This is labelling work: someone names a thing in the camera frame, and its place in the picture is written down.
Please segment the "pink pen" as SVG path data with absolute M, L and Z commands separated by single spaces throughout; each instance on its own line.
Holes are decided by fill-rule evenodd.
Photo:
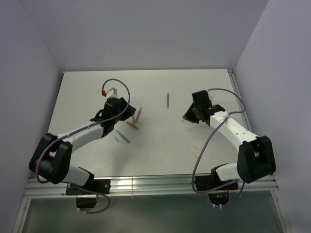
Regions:
M 137 116 L 135 118 L 135 122 L 138 122 L 140 114 L 141 114 L 141 111 L 142 111 L 142 107 L 140 107 L 139 110 L 138 110 Z

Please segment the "purple pen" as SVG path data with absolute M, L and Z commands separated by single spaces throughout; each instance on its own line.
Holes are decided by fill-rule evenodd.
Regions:
M 170 92 L 167 92 L 166 108 L 169 109 L 169 107 L 170 107 Z

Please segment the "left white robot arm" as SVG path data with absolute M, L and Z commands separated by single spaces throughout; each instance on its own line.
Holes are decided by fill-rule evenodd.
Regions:
M 107 136 L 119 121 L 131 118 L 136 109 L 124 98 L 110 97 L 85 126 L 71 132 L 42 136 L 29 162 L 29 170 L 44 182 L 72 183 L 84 194 L 94 190 L 94 174 L 70 165 L 72 154 L 86 144 Z

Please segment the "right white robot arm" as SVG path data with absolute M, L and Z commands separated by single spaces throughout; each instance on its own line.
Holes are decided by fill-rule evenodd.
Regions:
M 228 113 L 221 105 L 212 104 L 208 91 L 192 93 L 192 104 L 183 119 L 206 123 L 214 129 L 208 141 L 220 132 L 238 152 L 237 162 L 214 167 L 209 175 L 197 176 L 194 170 L 191 185 L 196 193 L 224 189 L 239 180 L 252 183 L 276 171 L 271 140 L 250 132 L 231 115 L 233 112 Z

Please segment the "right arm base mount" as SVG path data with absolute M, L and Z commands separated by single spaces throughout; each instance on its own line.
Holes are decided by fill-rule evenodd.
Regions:
M 198 194 L 208 194 L 209 201 L 213 207 L 223 208 L 230 204 L 230 190 L 238 190 L 238 182 L 236 180 L 221 181 L 216 169 L 220 165 L 211 170 L 208 175 L 195 175 L 192 180 L 194 192 Z

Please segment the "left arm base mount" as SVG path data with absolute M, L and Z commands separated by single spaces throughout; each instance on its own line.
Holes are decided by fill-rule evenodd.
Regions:
M 107 196 L 110 187 L 110 179 L 94 179 L 84 186 L 69 183 L 66 188 L 66 195 L 76 197 L 78 211 L 84 214 L 98 214 L 110 207 L 111 199 Z M 104 197 L 107 200 L 106 206 L 100 210 L 92 210 L 99 197 Z

